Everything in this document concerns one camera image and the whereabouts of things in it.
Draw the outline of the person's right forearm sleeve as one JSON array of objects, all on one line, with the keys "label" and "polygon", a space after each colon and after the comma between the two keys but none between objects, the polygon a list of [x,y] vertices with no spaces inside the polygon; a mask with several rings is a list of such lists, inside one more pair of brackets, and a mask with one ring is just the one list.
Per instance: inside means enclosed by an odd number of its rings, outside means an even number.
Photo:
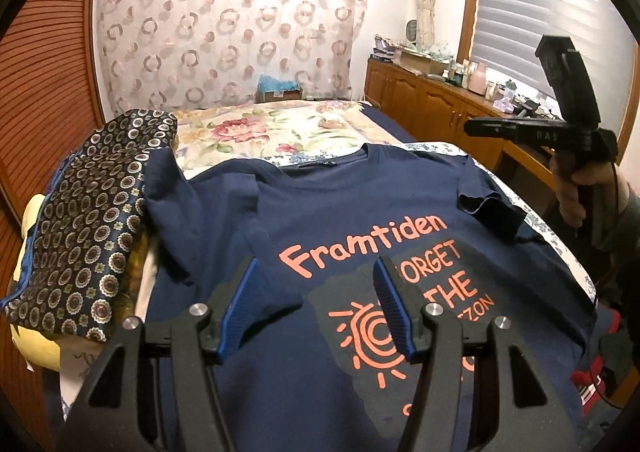
[{"label": "person's right forearm sleeve", "polygon": [[605,190],[608,223],[597,246],[602,266],[613,272],[624,295],[639,294],[639,197],[615,166],[597,164],[596,183]]}]

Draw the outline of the person's right hand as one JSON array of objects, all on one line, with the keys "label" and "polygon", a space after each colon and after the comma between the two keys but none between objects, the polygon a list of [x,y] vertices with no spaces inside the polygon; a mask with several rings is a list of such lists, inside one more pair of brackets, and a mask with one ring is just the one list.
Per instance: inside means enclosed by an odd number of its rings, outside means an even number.
[{"label": "person's right hand", "polygon": [[580,228],[598,212],[603,227],[612,228],[628,204],[629,186],[614,163],[589,163],[578,169],[575,157],[555,153],[550,160],[560,214],[572,228]]}]

